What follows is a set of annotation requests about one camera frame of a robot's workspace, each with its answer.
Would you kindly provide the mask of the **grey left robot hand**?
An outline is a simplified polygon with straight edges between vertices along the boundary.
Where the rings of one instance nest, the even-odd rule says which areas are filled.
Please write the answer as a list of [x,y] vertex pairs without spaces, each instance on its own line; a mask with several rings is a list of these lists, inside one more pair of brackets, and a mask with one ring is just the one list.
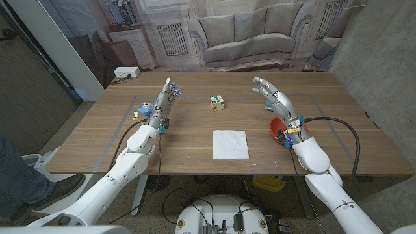
[[149,116],[149,126],[158,129],[170,114],[171,108],[176,99],[181,95],[180,88],[177,83],[167,78],[163,85],[162,91],[153,103],[152,111]]

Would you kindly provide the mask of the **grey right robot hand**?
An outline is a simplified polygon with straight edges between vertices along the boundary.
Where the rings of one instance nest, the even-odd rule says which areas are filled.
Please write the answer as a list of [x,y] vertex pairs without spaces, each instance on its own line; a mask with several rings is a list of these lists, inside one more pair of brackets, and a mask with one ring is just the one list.
[[255,91],[260,92],[266,97],[266,100],[269,100],[273,112],[286,126],[292,143],[299,144],[309,140],[311,137],[299,119],[290,99],[265,79],[255,76],[253,82],[259,86]]

